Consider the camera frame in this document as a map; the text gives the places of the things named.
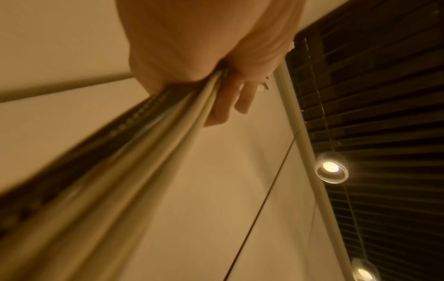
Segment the hand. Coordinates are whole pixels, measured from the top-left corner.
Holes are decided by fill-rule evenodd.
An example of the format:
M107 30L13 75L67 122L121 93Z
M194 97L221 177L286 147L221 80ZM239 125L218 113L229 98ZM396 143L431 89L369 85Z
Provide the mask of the hand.
M283 61L304 0L117 0L129 65L150 94L198 81L222 61L229 73L206 125L247 113L258 85Z

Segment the glowing light bulb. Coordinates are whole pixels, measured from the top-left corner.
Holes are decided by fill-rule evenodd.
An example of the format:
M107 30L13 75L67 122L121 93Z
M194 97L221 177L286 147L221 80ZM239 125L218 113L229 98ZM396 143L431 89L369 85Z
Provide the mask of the glowing light bulb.
M373 280L373 276L364 269L358 269L359 274L367 280Z
M333 162L325 162L322 164L322 166L327 172L330 173L336 173L337 171L339 171L339 166Z

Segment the dark window blind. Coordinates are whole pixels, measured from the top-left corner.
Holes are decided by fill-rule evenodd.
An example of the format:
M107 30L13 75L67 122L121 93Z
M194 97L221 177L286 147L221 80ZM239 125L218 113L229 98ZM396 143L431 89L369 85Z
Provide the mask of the dark window blind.
M300 32L286 58L350 258L385 281L442 281L444 1L351 0Z

